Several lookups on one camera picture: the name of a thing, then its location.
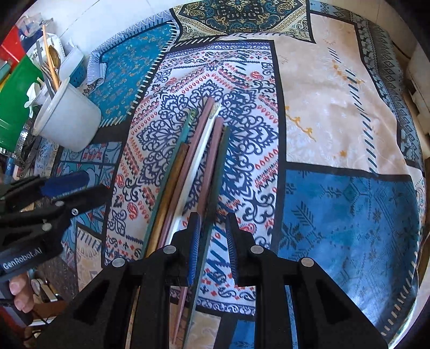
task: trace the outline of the pink chopstick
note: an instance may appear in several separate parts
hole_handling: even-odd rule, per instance
[[[209,97],[206,101],[205,107],[200,115],[196,131],[191,139],[190,148],[188,149],[187,156],[185,157],[184,164],[182,165],[181,173],[179,174],[178,182],[173,192],[172,200],[167,210],[166,218],[164,219],[163,228],[161,229],[160,240],[158,241],[157,249],[162,248],[166,242],[167,234],[169,233],[170,225],[172,224],[173,215],[175,214],[176,205],[178,204],[179,196],[181,195],[182,187],[184,186],[185,179],[187,178],[188,171],[190,170],[191,162],[193,161],[194,154],[199,144],[200,137],[202,136],[203,129],[205,128],[206,121],[208,120],[209,113],[214,105],[215,100]]]

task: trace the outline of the patterned tablecloth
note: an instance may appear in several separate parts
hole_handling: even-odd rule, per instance
[[[142,256],[187,110],[200,113],[212,96],[232,136],[187,347],[253,347],[255,289],[232,279],[231,211],[256,243],[314,258],[390,342],[415,300],[425,219],[421,149],[401,81],[384,30],[316,1],[206,0],[118,33],[92,53],[84,87],[101,128],[80,153],[60,148],[53,165],[53,175],[84,170],[90,185],[112,190],[64,235],[61,257],[76,285],[115,257]],[[184,225],[205,165],[204,156]]]

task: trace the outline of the white plastic cup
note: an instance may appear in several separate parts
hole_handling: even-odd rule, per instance
[[[81,151],[93,139],[101,111],[65,79],[52,101],[46,100],[34,122],[33,134],[41,135],[71,151]]]

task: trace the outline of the red container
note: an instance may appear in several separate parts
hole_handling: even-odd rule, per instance
[[[24,56],[25,52],[19,40],[18,28],[14,25],[0,46],[0,59],[10,61],[13,70]]]

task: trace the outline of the wooden chopstick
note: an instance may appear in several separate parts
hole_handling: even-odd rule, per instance
[[[166,187],[162,194],[163,196],[161,198],[160,205],[158,207],[157,216],[151,231],[145,257],[148,257],[157,249],[164,219],[166,218],[167,210],[169,208],[170,201],[172,200],[173,191],[175,190],[176,182],[178,181],[179,174],[181,173],[182,165],[184,164],[189,147],[190,146],[188,144],[181,143],[179,151],[176,154],[172,169],[170,170],[169,178],[166,183]]]
[[[52,82],[54,83],[55,92],[57,92],[58,89],[60,88],[60,84],[57,80],[57,75],[55,74],[54,63],[52,62],[51,55],[49,54],[48,41],[46,40],[45,25],[42,25],[42,31],[43,31],[43,44],[45,46],[46,60],[48,62],[49,71],[51,72]]]
[[[205,107],[203,108],[202,114],[199,117],[199,122],[197,124],[196,131],[194,132],[193,138],[191,139],[190,148],[188,149],[187,156],[185,157],[184,165],[182,166],[181,173],[179,174],[178,182],[176,184],[175,191],[173,192],[172,200],[170,202],[169,209],[167,211],[167,215],[164,220],[164,224],[161,230],[161,235],[158,241],[157,248],[164,247],[164,244],[166,242],[170,225],[172,224],[173,215],[175,213],[175,208],[176,208],[176,205],[178,204],[179,196],[181,195],[181,192],[182,192],[182,187],[184,186],[185,179],[188,175],[191,162],[193,161],[194,154],[197,149],[197,145],[199,143],[200,137],[202,136],[203,129],[205,128],[206,121],[209,117],[209,113],[214,103],[215,103],[215,99],[212,97],[209,97],[206,101]]]
[[[188,134],[190,132],[191,124],[193,123],[193,120],[196,116],[197,116],[197,110],[191,109],[188,112],[187,118],[185,120],[185,124],[182,128],[182,131],[181,131],[181,134],[179,135],[179,138],[176,141],[176,145],[175,145],[175,149],[173,150],[172,157],[169,160],[169,165],[167,166],[163,180],[161,181],[160,192],[158,193],[157,199],[155,201],[155,205],[152,209],[152,215],[151,215],[151,218],[149,220],[149,224],[148,224],[148,227],[147,227],[146,233],[145,233],[145,238],[149,239],[149,242],[146,243],[145,239],[144,239],[144,243],[142,245],[142,249],[146,249],[146,252],[144,254],[145,257],[149,256],[153,252],[153,249],[154,250],[157,249],[157,244],[158,244],[158,241],[160,239],[160,234],[161,234],[161,232],[154,232],[155,231],[155,227],[154,227],[155,221],[156,221],[156,219],[160,219],[158,216],[158,210],[160,209],[160,206],[161,206],[161,200],[163,199],[163,197],[166,193],[167,181],[170,178],[170,173],[172,171],[173,163],[176,160],[176,156],[178,155],[179,148],[182,145],[182,143],[186,142],[186,140],[188,138]],[[175,186],[173,186],[173,188],[171,190],[172,190],[172,194],[173,194],[173,192],[175,191]]]
[[[193,159],[191,161],[187,176],[185,178],[184,185],[182,186],[181,194],[179,195],[179,199],[178,199],[178,203],[177,203],[176,208],[173,212],[172,221],[170,223],[169,230],[168,230],[166,239],[164,241],[164,245],[169,245],[170,242],[172,241],[174,233],[181,229],[179,226],[181,225],[182,212],[184,211],[184,207],[185,207],[185,204],[187,202],[188,196],[190,194],[190,190],[193,186],[194,179],[197,175],[197,171],[198,171],[199,165],[202,161],[204,151],[205,151],[206,146],[209,142],[209,138],[211,136],[212,129],[215,125],[215,119],[216,119],[215,117],[216,117],[216,114],[218,113],[219,108],[220,108],[220,104],[216,103],[213,106],[212,110],[210,111],[209,118],[206,121],[205,128],[202,132],[202,136],[201,136],[199,143],[196,147],[196,152],[193,156]]]

